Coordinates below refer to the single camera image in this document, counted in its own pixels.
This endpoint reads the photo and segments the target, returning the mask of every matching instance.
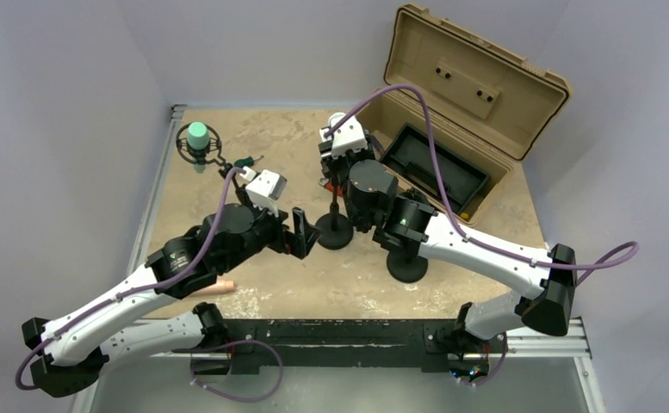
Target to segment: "white wall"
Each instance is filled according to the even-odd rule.
[[[212,106],[349,106],[383,84],[404,0],[118,0],[164,97]],[[428,0],[434,15],[535,57],[567,0]]]
[[[642,244],[578,291],[608,411],[669,411],[669,1],[570,2],[537,63],[574,87],[526,162],[548,240]]]
[[[14,387],[20,324],[124,275],[165,117],[113,1],[0,1],[0,411],[68,409]]]

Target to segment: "beige table surface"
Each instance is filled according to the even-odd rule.
[[[331,196],[318,185],[318,130],[336,110],[187,110],[183,125],[201,121],[222,138],[223,155],[235,159],[265,155],[254,167],[282,174],[288,185],[279,208],[301,207],[310,223],[328,211]],[[174,154],[153,227],[149,253],[182,235],[215,212],[223,180],[214,168],[196,173]],[[227,196],[235,202],[232,190]],[[514,243],[542,247],[542,233],[521,167],[477,224],[480,231]],[[217,303],[229,318],[435,318],[455,317],[463,303],[483,301],[507,291],[482,275],[445,262],[431,261],[415,284],[393,279],[387,252],[368,234],[355,233],[343,250],[315,246],[304,260],[264,250],[224,279],[235,293],[190,297],[150,313],[167,318],[201,301]]]

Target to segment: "black stand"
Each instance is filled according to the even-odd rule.
[[[417,282],[428,272],[428,260],[422,256],[409,256],[405,251],[390,251],[387,253],[387,271],[400,282]]]
[[[331,204],[329,204],[329,213],[322,215],[315,224],[321,232],[319,245],[328,250],[340,250],[346,247],[355,235],[354,226],[352,226],[347,217],[339,213],[338,192],[339,178],[335,170],[331,172]]]

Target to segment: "metal frame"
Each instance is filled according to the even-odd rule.
[[[127,272],[131,273],[146,257],[149,238],[152,234],[154,221],[157,217],[158,205],[164,190],[167,170],[172,155],[175,153],[175,135],[182,122],[187,105],[176,105],[171,110],[170,126],[167,131],[167,145],[159,160],[154,185],[146,204],[146,209],[139,225],[139,232],[134,240],[133,254],[129,260]],[[147,324],[151,320],[139,320],[138,324]],[[585,403],[590,413],[605,413],[603,397],[598,388],[595,371],[592,368],[592,355],[585,334],[585,326],[581,319],[570,321],[570,328],[564,337],[545,336],[529,328],[523,327],[510,332],[509,353],[507,357],[560,357],[572,358],[579,376]],[[190,354],[162,353],[153,357],[185,357]],[[217,359],[226,357],[224,354],[195,354],[195,358]],[[479,358],[481,354],[467,354],[467,358]],[[491,354],[491,357],[500,357],[500,354]],[[93,400],[96,396],[97,384],[76,394],[73,399],[70,413],[90,413]]]

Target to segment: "green screwdriver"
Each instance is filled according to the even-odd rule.
[[[260,161],[261,159],[263,159],[263,155],[261,155],[260,157],[256,157],[256,158],[244,157],[243,159],[238,159],[237,161],[235,161],[235,163],[233,163],[233,165],[236,168],[243,168],[244,166],[253,166],[253,165],[256,164],[256,162]]]

